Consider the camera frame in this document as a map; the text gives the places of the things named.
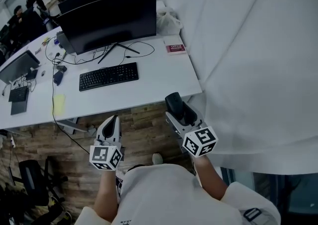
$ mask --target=keyboard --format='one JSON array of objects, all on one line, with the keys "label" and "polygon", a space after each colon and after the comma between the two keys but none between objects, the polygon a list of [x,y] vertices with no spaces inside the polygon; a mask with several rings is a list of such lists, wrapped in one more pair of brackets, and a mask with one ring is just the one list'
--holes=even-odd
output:
[{"label": "keyboard", "polygon": [[26,101],[29,89],[27,86],[19,87],[11,90],[9,96],[9,102],[21,102]]},{"label": "keyboard", "polygon": [[138,80],[137,63],[99,69],[79,76],[79,90]]}]

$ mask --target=plastic bag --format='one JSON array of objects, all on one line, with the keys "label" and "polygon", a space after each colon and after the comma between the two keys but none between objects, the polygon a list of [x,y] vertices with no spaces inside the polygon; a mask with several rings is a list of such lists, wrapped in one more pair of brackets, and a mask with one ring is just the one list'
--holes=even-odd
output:
[{"label": "plastic bag", "polygon": [[183,24],[177,19],[176,13],[170,7],[157,10],[157,33],[165,35],[179,35]]}]

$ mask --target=red and white box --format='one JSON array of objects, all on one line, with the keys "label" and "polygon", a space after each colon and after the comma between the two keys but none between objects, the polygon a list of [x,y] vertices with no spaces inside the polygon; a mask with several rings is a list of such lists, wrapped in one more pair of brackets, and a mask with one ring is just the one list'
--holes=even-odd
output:
[{"label": "red and white box", "polygon": [[179,35],[164,36],[163,42],[169,55],[179,55],[187,53]]}]

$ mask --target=yellow paper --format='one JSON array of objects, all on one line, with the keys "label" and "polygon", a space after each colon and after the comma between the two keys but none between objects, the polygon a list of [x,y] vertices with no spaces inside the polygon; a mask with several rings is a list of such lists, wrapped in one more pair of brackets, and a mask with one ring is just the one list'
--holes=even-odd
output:
[{"label": "yellow paper", "polygon": [[65,111],[65,95],[59,94],[55,95],[53,98],[54,102],[54,116],[62,116]]}]

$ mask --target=white desk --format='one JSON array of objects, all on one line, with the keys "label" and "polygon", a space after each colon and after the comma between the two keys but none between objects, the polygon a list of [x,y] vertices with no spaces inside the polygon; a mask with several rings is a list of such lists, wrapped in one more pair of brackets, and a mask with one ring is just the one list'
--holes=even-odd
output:
[{"label": "white desk", "polygon": [[[26,50],[30,50],[35,54],[35,51],[38,50],[40,46],[42,47],[41,43],[45,37],[54,37],[60,30],[61,28],[58,27],[22,48],[0,67],[0,71]],[[65,126],[63,122],[70,118],[161,102],[164,101],[167,95],[173,92],[179,92],[182,97],[202,92],[187,54],[168,55],[163,39],[159,36],[140,40],[151,44],[155,48],[155,51],[146,57],[126,58],[123,62],[124,64],[137,62],[139,72],[139,80],[137,81],[79,92],[80,74],[97,70],[101,67],[111,67],[120,64],[125,51],[121,47],[115,48],[100,64],[97,64],[99,59],[82,65],[60,64],[68,68],[64,73],[62,83],[59,86],[54,85],[55,95],[64,94],[66,96],[65,111],[62,116],[56,116],[56,120],[59,121],[61,125]],[[134,41],[123,42],[122,44],[128,46]],[[140,55],[146,55],[152,51],[150,46],[142,43],[134,44],[131,48],[139,51]],[[0,95],[0,129],[16,132],[13,128],[53,122],[53,65],[46,59],[44,51],[45,47],[42,47],[41,52],[36,55],[37,59],[41,62],[41,66],[38,69],[39,72],[36,78],[37,85],[34,91],[29,93],[27,111],[11,116],[11,102],[8,102],[10,88],[7,87],[4,97]],[[47,55],[51,59],[57,52],[62,54],[63,51],[64,50],[61,50],[58,45],[54,45],[53,40],[47,47]],[[76,60],[78,61],[81,58],[90,60],[92,59],[92,53],[93,51],[79,55]],[[126,52],[126,56],[135,55],[133,52]],[[74,62],[74,57],[67,55],[65,61]],[[4,87],[5,83],[0,80],[0,90],[3,90]],[[81,127],[73,128],[80,131],[87,131],[87,129]]]}]

